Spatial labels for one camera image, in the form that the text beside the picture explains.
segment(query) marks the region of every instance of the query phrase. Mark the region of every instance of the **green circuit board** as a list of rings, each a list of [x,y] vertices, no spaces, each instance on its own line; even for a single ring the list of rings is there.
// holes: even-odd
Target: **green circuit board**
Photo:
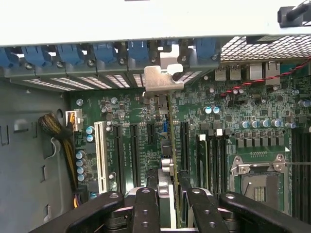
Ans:
[[[291,67],[283,65],[281,72]],[[202,78],[173,93],[171,114],[177,170],[187,169],[194,187],[208,188],[215,194],[227,190],[243,193],[291,214],[291,166],[282,172],[269,170],[266,166],[261,170],[252,168],[247,174],[234,178],[231,170],[237,156],[245,164],[253,165],[271,165],[280,154],[287,162],[291,161],[292,135],[285,125],[293,122],[297,126],[310,125],[311,108],[297,104],[299,100],[310,99],[311,82],[307,75],[308,70],[304,69],[293,76],[282,77],[277,90],[258,84],[244,87],[244,93],[226,98],[219,94],[241,81],[220,82]],[[121,177],[110,180],[111,190],[126,193],[134,186],[144,186],[145,172],[160,168],[160,140],[163,138],[160,134],[166,118],[159,114],[157,98],[146,103],[143,91],[126,89],[70,94],[71,108],[82,109],[84,119],[84,130],[75,133],[76,151],[84,150],[87,154],[86,179],[80,184],[88,184],[97,178],[95,144],[86,141],[85,132],[97,121],[112,121],[112,131],[106,132],[108,169],[109,173],[115,172]],[[112,98],[117,98],[117,102],[112,103]],[[83,100],[82,106],[77,106],[78,99]],[[219,113],[207,114],[206,107],[218,107]],[[272,120],[279,120],[280,127],[273,127]],[[243,121],[248,125],[256,121],[258,127],[243,128]],[[222,131],[220,137],[217,137],[220,133],[217,129]],[[135,164],[133,132],[137,146]]]

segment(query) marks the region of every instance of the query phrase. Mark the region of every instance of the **red cable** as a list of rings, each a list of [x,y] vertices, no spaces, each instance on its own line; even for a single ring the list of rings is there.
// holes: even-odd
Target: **red cable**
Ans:
[[[303,62],[302,64],[300,64],[299,66],[295,67],[294,69],[292,69],[290,71],[284,72],[284,73],[276,75],[276,76],[270,76],[270,77],[267,77],[265,79],[257,79],[257,80],[254,80],[254,81],[248,81],[248,82],[242,83],[240,86],[235,86],[231,90],[227,90],[225,93],[222,93],[221,96],[225,97],[227,94],[230,94],[233,89],[240,89],[243,86],[248,86],[248,85],[251,85],[253,83],[261,83],[261,82],[264,82],[264,81],[269,80],[269,79],[276,79],[276,78],[279,78],[279,77],[282,77],[282,76],[290,75],[293,72],[295,72],[295,71],[305,67],[310,61],[311,61],[311,57],[308,57],[305,62]]]

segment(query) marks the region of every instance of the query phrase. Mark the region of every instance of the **motherboard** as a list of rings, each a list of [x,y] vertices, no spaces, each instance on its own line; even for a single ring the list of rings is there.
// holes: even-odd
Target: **motherboard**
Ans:
[[[142,88],[71,92],[71,109],[83,119],[74,137],[79,184],[90,198],[126,194],[146,185],[146,171],[162,168],[173,147],[177,171],[187,170],[193,187],[231,190],[291,215],[303,199],[295,193],[303,171],[294,164],[302,144],[294,141],[311,126],[308,68],[235,89],[241,82],[215,73],[197,79],[164,101],[169,115],[161,113],[162,97],[146,100]],[[170,131],[173,145],[166,144]]]

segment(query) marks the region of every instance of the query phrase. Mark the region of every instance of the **white connector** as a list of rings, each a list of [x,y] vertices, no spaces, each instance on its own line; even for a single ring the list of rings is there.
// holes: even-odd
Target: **white connector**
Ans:
[[[95,122],[94,124],[98,188],[100,194],[107,192],[109,188],[105,127],[106,123],[104,121]]]
[[[66,111],[66,125],[70,118],[73,118],[73,131],[81,131],[83,129],[82,110]]]

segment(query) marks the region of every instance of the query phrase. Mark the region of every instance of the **white pci slot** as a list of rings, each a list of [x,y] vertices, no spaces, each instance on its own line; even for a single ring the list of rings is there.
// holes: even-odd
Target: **white pci slot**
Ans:
[[[98,173],[98,188],[99,193],[108,191],[108,168],[107,166],[107,150],[105,129],[106,123],[104,121],[95,122],[95,145],[96,145],[96,159],[97,159],[97,173]]]

